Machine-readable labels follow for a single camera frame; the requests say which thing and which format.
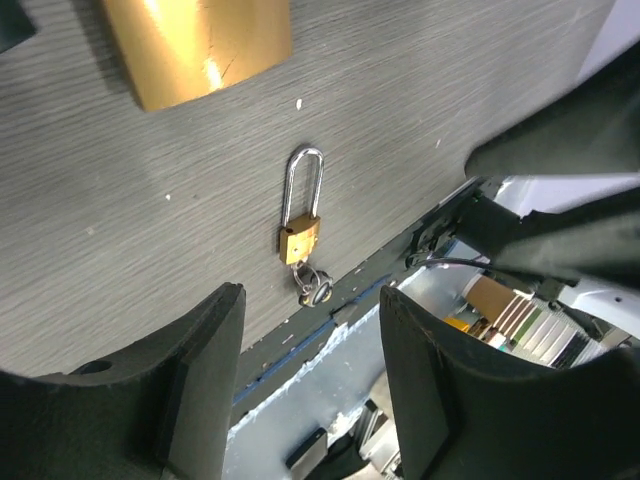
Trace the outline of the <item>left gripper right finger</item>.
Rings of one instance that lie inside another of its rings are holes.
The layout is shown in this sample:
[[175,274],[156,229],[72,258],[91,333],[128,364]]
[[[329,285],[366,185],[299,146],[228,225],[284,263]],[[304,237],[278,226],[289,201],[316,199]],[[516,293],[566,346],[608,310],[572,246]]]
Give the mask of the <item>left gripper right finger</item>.
[[639,353],[555,370],[501,352],[380,292],[380,328],[408,479],[635,479]]

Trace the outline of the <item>small brass padlock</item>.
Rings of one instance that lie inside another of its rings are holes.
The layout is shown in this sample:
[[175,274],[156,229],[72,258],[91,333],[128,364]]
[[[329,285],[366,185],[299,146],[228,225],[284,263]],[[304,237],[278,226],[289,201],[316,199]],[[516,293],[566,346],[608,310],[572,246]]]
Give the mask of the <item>small brass padlock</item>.
[[[291,219],[296,168],[304,158],[311,158],[315,162],[315,178],[310,206],[304,214]],[[285,265],[293,266],[299,262],[306,262],[318,243],[321,222],[318,207],[324,164],[323,153],[313,146],[301,146],[288,161],[279,232],[279,256]]]

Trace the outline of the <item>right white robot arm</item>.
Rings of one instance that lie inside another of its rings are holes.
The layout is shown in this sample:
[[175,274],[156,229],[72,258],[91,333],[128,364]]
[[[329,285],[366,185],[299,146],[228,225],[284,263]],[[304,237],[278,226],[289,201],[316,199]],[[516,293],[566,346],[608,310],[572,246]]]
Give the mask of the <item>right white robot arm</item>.
[[416,231],[408,267],[455,239],[607,341],[639,334],[639,48],[470,153],[472,184]]

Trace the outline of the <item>large brass padlock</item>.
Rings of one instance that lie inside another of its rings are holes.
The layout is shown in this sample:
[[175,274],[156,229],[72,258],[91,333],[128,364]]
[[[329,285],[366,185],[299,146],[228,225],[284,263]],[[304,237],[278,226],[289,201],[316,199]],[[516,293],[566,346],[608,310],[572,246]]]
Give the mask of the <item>large brass padlock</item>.
[[248,80],[293,51],[284,0],[104,1],[101,4],[146,112]]

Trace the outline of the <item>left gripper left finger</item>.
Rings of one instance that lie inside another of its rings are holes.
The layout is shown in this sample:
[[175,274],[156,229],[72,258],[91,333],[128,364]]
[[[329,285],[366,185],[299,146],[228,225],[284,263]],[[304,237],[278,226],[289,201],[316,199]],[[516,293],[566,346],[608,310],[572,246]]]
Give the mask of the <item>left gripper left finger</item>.
[[181,318],[75,371],[1,375],[5,479],[218,479],[246,292],[226,283]]

